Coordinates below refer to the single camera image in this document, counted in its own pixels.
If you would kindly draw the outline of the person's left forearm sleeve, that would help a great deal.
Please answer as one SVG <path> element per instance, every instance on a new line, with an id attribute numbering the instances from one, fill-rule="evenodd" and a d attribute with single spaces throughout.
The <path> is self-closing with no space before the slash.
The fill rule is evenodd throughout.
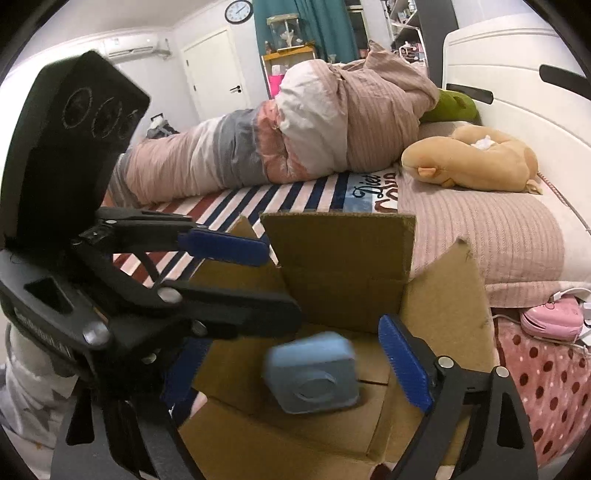
<path id="1" fill-rule="evenodd" d="M 8 325 L 1 366 L 1 425 L 39 479 L 50 477 L 53 451 L 78 377 Z"/>

